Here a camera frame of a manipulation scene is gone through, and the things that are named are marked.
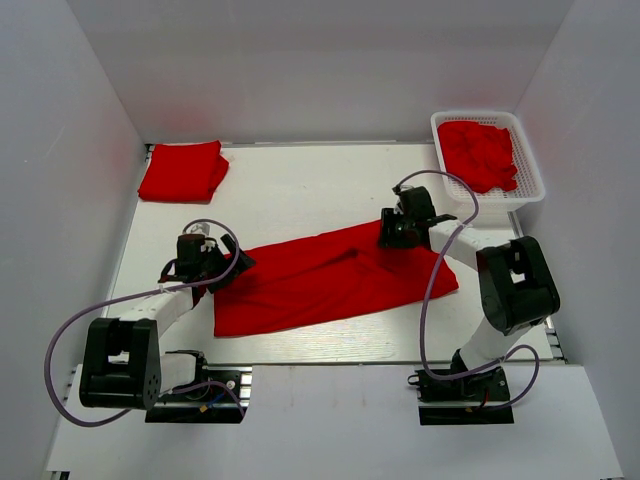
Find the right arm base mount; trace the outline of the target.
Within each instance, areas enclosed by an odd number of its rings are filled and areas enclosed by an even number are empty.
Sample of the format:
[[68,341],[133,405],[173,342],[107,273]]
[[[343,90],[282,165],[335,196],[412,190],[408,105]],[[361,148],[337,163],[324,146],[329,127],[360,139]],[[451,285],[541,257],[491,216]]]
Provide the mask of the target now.
[[417,390],[421,426],[480,426],[514,423],[511,399],[501,367],[459,380],[435,380],[424,370],[407,378]]

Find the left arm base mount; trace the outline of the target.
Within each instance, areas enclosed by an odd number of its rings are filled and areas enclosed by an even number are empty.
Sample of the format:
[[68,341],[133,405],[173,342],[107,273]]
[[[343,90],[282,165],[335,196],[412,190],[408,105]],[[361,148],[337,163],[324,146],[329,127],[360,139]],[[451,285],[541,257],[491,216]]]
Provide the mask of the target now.
[[236,402],[227,389],[240,401],[244,412],[248,410],[251,384],[251,367],[205,366],[196,384],[205,382],[199,389],[161,396],[156,405],[145,415],[147,424],[225,424],[238,425],[243,420]]

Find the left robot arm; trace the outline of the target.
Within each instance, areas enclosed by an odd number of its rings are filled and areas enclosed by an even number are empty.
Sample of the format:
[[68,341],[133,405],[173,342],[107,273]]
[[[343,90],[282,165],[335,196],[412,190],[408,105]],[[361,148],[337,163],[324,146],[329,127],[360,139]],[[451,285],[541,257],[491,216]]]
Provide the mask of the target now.
[[79,385],[89,408],[150,410],[165,394],[182,391],[199,399],[211,387],[196,350],[160,351],[160,339],[200,300],[230,285],[255,261],[230,234],[215,240],[205,234],[178,237],[176,257],[159,275],[162,291],[146,296],[117,318],[91,322]]

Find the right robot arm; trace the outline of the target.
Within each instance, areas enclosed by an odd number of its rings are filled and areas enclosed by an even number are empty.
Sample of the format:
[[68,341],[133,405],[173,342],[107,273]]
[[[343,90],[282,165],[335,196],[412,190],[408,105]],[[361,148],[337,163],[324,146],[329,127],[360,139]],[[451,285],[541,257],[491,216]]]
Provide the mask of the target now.
[[[420,358],[428,378],[451,381],[461,397],[472,399],[488,385],[485,371],[493,370],[519,348],[515,343],[534,326],[556,313],[560,295],[539,242],[522,236],[497,245],[491,236],[472,227],[479,202],[472,200],[471,215],[460,220],[436,213],[424,187],[393,188],[394,208],[381,213],[379,245],[383,248],[424,247],[437,255],[430,274],[419,320]],[[482,320],[451,360],[451,371],[438,374],[428,366],[426,326],[436,277],[450,257],[478,275]]]

